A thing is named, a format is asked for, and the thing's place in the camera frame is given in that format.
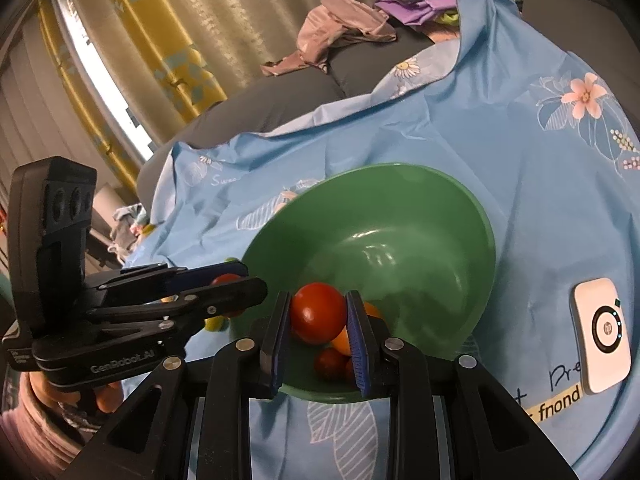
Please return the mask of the person's left hand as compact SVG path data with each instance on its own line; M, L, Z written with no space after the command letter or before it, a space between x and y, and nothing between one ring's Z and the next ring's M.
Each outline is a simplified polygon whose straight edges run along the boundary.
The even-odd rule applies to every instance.
M29 372L29 382L32 391L41 404L51 410L57 410L61 403L76 405L81 398L80 392L64 392L53 387L41 372ZM106 414L117 410L124 400L124 392L120 382L111 382L108 385L95 388L96 406Z

